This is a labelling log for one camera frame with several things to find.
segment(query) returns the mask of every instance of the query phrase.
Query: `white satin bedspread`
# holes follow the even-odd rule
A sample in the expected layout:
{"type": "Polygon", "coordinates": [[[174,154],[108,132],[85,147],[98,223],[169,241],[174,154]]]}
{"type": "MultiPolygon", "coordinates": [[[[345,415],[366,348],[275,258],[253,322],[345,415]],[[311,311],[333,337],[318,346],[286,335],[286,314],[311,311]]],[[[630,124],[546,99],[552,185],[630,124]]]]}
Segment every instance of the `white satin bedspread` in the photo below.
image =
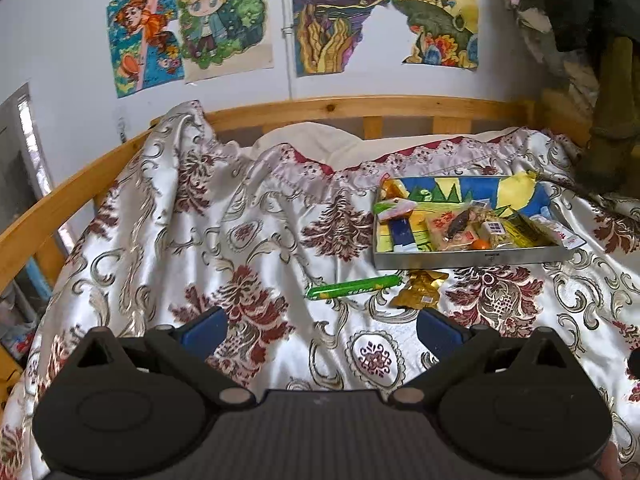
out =
{"type": "Polygon", "coordinates": [[[636,478],[640,381],[629,376],[626,358],[640,345],[640,203],[578,197],[576,155],[562,137],[519,129],[493,142],[443,140],[334,172],[289,144],[252,160],[236,143],[217,142],[197,102],[175,107],[63,269],[4,413],[0,479],[46,475],[31,436],[34,406],[97,325],[140,336],[219,305],[230,325],[209,363],[257,395],[267,388],[388,394],[433,362],[415,335],[417,313],[388,307],[400,287],[326,303],[305,300],[306,288],[380,274],[370,258],[370,211],[383,174],[522,170],[555,181],[544,185],[556,211],[587,248],[562,264],[448,270],[439,308],[503,335],[557,330],[609,404],[625,478],[636,478]]]}

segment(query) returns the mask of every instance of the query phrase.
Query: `barcode label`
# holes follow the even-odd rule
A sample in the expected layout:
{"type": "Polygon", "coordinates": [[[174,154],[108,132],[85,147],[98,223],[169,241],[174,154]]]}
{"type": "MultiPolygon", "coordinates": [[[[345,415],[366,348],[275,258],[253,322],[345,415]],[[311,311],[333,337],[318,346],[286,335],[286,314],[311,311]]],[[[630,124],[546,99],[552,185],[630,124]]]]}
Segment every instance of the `barcode label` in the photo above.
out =
{"type": "Polygon", "coordinates": [[[500,222],[485,222],[484,225],[486,226],[486,230],[489,232],[489,234],[492,234],[492,235],[506,234],[506,231],[504,230],[504,227],[502,227],[502,224],[500,222]]]}

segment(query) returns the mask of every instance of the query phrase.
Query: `floral bedspread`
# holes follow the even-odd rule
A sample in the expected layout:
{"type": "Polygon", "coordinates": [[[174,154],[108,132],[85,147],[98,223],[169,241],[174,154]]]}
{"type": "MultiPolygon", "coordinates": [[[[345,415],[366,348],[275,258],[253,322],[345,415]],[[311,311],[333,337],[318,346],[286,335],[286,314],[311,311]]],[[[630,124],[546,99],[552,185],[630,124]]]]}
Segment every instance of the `floral bedspread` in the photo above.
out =
{"type": "Polygon", "coordinates": [[[435,142],[333,171],[288,144],[251,160],[216,140],[197,102],[175,107],[63,269],[4,412],[0,479],[46,475],[31,436],[34,406],[97,325],[140,336],[219,305],[229,329],[208,362],[258,396],[268,388],[388,394],[433,363],[415,335],[416,311],[388,306],[400,287],[328,302],[307,301],[306,288],[380,274],[370,211],[383,174],[523,170],[547,181],[556,213],[587,248],[563,263],[447,270],[439,307],[503,335],[539,325],[558,331],[608,403],[625,478],[636,478],[640,381],[626,358],[640,346],[640,203],[578,196],[577,155],[563,137],[520,128],[492,142],[435,142]]]}

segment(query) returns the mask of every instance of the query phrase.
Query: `white wall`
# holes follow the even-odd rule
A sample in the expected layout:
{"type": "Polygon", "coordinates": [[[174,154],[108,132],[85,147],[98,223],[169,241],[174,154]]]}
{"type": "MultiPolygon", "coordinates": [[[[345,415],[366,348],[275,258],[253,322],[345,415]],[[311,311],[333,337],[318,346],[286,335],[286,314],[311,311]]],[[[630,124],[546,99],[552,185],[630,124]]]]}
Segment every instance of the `white wall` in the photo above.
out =
{"type": "MultiPolygon", "coordinates": [[[[274,68],[185,85],[172,82],[116,99],[106,30],[110,0],[0,0],[0,102],[25,82],[54,184],[182,101],[216,110],[289,97],[282,0],[269,0],[274,68]]],[[[480,68],[401,65],[414,35],[393,7],[377,7],[344,74],[297,78],[294,98],[339,94],[442,94],[510,100],[536,96],[545,75],[526,52],[500,0],[478,0],[480,68]]],[[[86,217],[74,226],[86,222],[86,217]]]]}

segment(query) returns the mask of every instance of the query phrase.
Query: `child's drawing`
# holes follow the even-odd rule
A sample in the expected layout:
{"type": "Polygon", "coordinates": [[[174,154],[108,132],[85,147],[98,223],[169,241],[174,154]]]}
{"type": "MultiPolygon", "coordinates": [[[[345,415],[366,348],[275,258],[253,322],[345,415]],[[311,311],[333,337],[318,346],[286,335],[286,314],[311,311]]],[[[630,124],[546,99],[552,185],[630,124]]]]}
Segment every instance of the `child's drawing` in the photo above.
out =
{"type": "Polygon", "coordinates": [[[392,0],[417,34],[405,63],[478,66],[476,0],[392,0]]]}
{"type": "Polygon", "coordinates": [[[293,0],[298,75],[342,72],[362,24],[386,0],[293,0]]]}
{"type": "Polygon", "coordinates": [[[186,80],[273,66],[265,0],[178,0],[186,80]]]}
{"type": "Polygon", "coordinates": [[[165,30],[175,17],[175,0],[111,1],[107,19],[118,97],[184,77],[178,41],[165,30]]]}

